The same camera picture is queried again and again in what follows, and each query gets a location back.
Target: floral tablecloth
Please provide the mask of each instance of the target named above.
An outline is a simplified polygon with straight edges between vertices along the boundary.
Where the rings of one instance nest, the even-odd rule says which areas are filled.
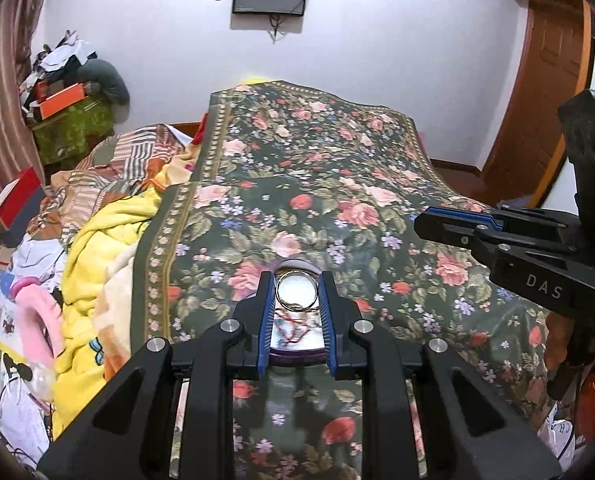
[[[300,258],[331,270],[340,294],[395,336],[445,338],[541,424],[545,313],[489,282],[468,251],[417,237],[426,206],[484,206],[434,173],[411,119],[283,82],[218,92],[210,110],[194,181],[167,190],[140,243],[133,351],[152,336],[199,336],[263,270]],[[238,478],[357,478],[359,382],[271,367],[233,395]]]

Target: round metal object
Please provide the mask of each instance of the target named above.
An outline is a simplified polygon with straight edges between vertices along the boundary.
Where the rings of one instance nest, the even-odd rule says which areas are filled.
[[[373,330],[373,323],[367,321],[366,319],[360,319],[353,324],[353,328],[357,330],[360,334],[368,334]]]
[[[429,341],[429,348],[437,354],[443,354],[449,349],[449,343],[439,337],[436,337]]]
[[[225,319],[223,322],[219,324],[219,328],[224,330],[224,332],[235,332],[240,327],[240,322],[236,319]]]
[[[276,285],[277,303],[291,312],[311,312],[317,303],[317,282],[305,270],[289,270]],[[295,303],[296,298],[304,303]]]
[[[159,352],[166,346],[166,341],[161,337],[153,337],[146,342],[146,348],[151,352]]]

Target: silver bolt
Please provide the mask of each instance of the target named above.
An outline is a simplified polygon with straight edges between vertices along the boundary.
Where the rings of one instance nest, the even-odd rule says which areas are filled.
[[[449,349],[449,343],[443,339],[440,339],[439,337],[436,337],[429,341],[429,348],[437,354],[443,354]]]
[[[146,343],[146,348],[148,348],[151,352],[159,352],[160,350],[164,349],[165,346],[166,341],[161,337],[153,337]]]
[[[240,327],[240,322],[236,319],[225,319],[219,324],[219,328],[224,332],[235,332]]]
[[[373,323],[367,321],[366,319],[360,319],[353,323],[353,328],[357,330],[360,334],[368,334],[373,330]]]

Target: bed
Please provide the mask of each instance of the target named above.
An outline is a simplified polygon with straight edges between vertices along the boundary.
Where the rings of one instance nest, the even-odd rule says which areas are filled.
[[[164,192],[136,250],[131,349],[200,335],[263,270],[300,259],[395,336],[447,339],[537,430],[550,407],[545,312],[468,251],[420,240],[413,221],[431,205],[485,208],[437,176],[407,116],[285,82],[216,92],[190,181]],[[233,397],[238,478],[357,478],[358,382],[272,366]],[[178,433],[172,473],[179,449]]]

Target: wooden door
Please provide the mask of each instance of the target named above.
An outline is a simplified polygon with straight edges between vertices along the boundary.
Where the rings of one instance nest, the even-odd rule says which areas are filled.
[[[583,13],[530,0],[524,51],[509,108],[486,161],[485,201],[533,195],[556,155],[557,108],[576,94],[582,63]]]

